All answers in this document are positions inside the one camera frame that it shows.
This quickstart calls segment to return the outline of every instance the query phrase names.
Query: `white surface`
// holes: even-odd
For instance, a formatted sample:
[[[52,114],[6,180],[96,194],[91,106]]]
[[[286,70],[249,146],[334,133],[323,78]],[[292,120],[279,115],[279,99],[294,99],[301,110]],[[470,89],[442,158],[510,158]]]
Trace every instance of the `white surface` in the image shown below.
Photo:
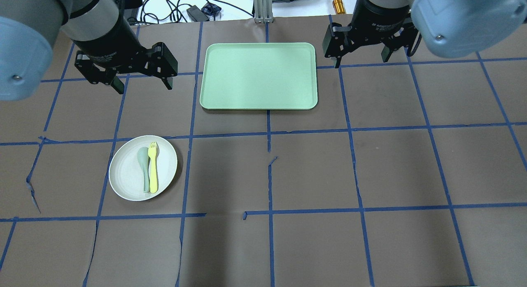
[[[156,193],[143,192],[143,171],[137,160],[137,151],[141,147],[148,147],[150,143],[158,143],[158,182]],[[177,169],[177,155],[169,141],[156,135],[143,135],[124,144],[110,163],[109,180],[113,191],[128,201],[144,201],[162,193],[172,182]]]
[[[232,5],[238,6],[248,12],[252,11],[252,0],[222,0],[229,2]],[[200,9],[205,5],[205,0],[181,0],[181,2],[196,5]],[[333,9],[333,0],[297,0],[294,2],[274,2],[273,3],[273,16],[274,17],[289,17],[289,16],[316,16],[316,15],[328,15],[335,14]],[[346,13],[353,13],[356,0],[343,0],[344,8]],[[213,2],[222,8],[222,12],[216,20],[234,20],[234,19],[250,19],[250,15],[235,9],[229,5]],[[187,16],[186,9],[188,6],[183,6],[183,15]],[[169,6],[165,0],[150,0],[145,6],[145,12],[154,13],[160,19],[170,13]],[[147,17],[147,21],[155,22],[153,19]]]

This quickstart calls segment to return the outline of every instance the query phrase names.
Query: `fork handle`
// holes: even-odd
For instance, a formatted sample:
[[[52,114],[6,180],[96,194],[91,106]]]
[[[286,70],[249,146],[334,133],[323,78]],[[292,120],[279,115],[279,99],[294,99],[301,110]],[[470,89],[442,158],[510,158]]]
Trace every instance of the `fork handle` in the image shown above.
[[[158,191],[158,169],[156,158],[150,158],[150,193]]]

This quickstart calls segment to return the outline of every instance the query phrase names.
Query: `green tray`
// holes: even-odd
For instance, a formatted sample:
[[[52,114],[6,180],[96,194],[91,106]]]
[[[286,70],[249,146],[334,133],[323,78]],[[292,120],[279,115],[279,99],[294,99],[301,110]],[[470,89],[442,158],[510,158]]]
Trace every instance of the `green tray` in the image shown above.
[[[315,48],[309,43],[213,44],[205,55],[205,109],[308,110],[315,107]]]

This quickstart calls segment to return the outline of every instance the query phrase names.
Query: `white plate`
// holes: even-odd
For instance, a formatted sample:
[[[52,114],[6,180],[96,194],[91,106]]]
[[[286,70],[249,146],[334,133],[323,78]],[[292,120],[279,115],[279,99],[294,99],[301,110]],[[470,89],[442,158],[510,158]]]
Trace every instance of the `white plate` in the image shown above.
[[[158,181],[156,193],[143,192],[143,171],[137,160],[137,151],[150,143],[158,143]],[[109,180],[113,191],[128,201],[144,201],[162,193],[172,182],[177,169],[177,155],[169,141],[156,135],[142,135],[124,144],[110,163]]]

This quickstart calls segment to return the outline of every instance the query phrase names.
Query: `light blue joint cap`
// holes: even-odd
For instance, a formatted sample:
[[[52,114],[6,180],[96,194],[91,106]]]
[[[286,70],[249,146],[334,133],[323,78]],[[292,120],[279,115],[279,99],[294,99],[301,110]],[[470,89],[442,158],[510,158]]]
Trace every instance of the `light blue joint cap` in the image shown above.
[[[52,56],[51,45],[39,32],[0,16],[0,100],[31,96]]]
[[[512,34],[525,20],[526,0],[414,0],[412,20],[436,56],[459,58]]]

